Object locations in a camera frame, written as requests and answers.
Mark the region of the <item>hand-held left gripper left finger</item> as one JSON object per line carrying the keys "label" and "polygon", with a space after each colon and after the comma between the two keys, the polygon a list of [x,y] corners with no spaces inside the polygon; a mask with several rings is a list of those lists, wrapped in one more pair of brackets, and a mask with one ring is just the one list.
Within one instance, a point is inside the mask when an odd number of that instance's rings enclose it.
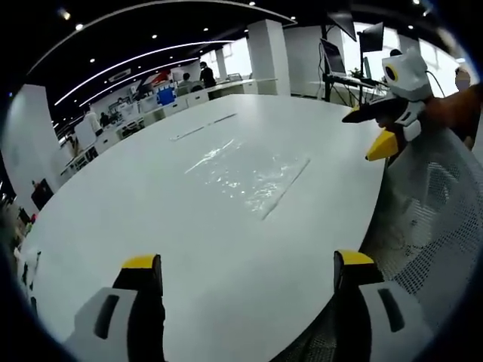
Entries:
{"label": "hand-held left gripper left finger", "polygon": [[78,361],[164,361],[162,261],[136,256],[75,315],[63,346]]}

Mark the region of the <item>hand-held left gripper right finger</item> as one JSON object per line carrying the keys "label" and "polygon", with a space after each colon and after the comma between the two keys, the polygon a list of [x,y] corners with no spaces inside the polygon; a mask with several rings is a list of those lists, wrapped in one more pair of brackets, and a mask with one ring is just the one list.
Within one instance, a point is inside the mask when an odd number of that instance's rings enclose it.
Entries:
{"label": "hand-held left gripper right finger", "polygon": [[335,361],[415,361],[433,337],[417,299],[358,251],[334,252],[334,309]]}

